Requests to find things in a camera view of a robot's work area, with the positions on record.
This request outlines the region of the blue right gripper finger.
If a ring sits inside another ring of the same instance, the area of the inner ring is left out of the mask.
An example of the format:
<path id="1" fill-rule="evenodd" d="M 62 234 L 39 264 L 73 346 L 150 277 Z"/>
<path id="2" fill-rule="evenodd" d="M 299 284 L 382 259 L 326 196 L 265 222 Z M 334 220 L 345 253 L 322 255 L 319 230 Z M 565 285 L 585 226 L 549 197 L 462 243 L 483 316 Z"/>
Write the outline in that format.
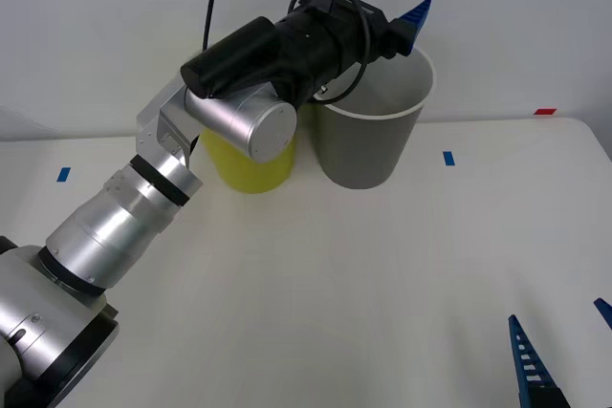
<path id="1" fill-rule="evenodd" d="M 517 317 L 511 315 L 508 323 L 520 406 L 569 408 L 565 395 L 554 382 Z"/>
<path id="2" fill-rule="evenodd" d="M 610 329 L 612 329 L 612 306 L 602 298 L 597 298 L 594 305 Z"/>

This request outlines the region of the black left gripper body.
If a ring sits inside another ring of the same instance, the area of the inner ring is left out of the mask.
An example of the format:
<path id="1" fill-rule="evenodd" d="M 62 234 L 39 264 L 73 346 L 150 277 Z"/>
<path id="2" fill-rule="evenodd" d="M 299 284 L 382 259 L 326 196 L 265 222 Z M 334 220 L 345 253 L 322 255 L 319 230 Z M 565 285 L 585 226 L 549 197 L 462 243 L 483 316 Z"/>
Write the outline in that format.
<path id="1" fill-rule="evenodd" d="M 384 13 L 359 0 L 370 33 L 370 50 L 367 62 L 384 56 L 384 36 L 388 21 Z M 364 56 L 365 38 L 361 16 L 350 0 L 335 0 L 331 12 L 331 31 L 339 44 L 339 71 L 344 72 Z"/>

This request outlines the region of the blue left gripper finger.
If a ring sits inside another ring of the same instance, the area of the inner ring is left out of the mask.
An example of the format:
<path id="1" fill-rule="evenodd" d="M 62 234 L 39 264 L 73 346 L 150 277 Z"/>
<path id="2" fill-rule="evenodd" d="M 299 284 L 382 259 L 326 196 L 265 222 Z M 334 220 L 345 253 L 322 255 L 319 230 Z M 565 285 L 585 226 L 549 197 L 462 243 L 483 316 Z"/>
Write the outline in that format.
<path id="1" fill-rule="evenodd" d="M 412 10 L 392 20 L 387 29 L 386 58 L 391 59 L 396 54 L 409 56 L 414 48 L 417 37 L 422 30 L 432 0 L 424 0 Z"/>

